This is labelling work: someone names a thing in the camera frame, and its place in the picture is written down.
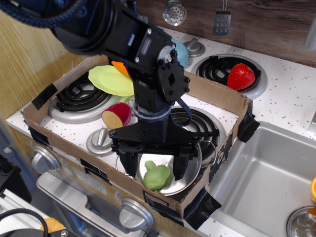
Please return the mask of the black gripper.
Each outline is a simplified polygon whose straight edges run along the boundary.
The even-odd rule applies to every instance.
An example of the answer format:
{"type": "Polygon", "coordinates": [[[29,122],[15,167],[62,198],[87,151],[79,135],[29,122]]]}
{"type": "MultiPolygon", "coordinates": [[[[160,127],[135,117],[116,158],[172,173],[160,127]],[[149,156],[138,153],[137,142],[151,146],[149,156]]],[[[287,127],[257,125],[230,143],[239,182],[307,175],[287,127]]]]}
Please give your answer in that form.
{"type": "Polygon", "coordinates": [[[133,125],[112,129],[112,150],[119,155],[125,171],[135,176],[139,154],[173,155],[175,181],[184,177],[189,157],[196,153],[200,135],[174,122],[171,113],[157,119],[138,117],[133,125]]]}

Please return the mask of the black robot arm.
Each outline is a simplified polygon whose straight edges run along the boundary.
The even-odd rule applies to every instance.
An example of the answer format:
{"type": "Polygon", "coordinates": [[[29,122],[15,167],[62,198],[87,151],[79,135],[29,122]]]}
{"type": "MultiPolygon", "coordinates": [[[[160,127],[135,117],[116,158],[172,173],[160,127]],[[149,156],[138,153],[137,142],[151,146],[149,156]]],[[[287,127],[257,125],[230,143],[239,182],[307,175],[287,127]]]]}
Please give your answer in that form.
{"type": "Polygon", "coordinates": [[[199,135],[176,123],[178,103],[190,79],[177,60],[171,36],[137,13],[132,0],[3,0],[1,10],[24,24],[49,28],[63,46],[80,56],[107,55],[122,62],[133,82],[137,122],[109,133],[125,171],[135,176],[139,154],[173,155],[173,175],[182,179],[197,153],[199,135]]]}

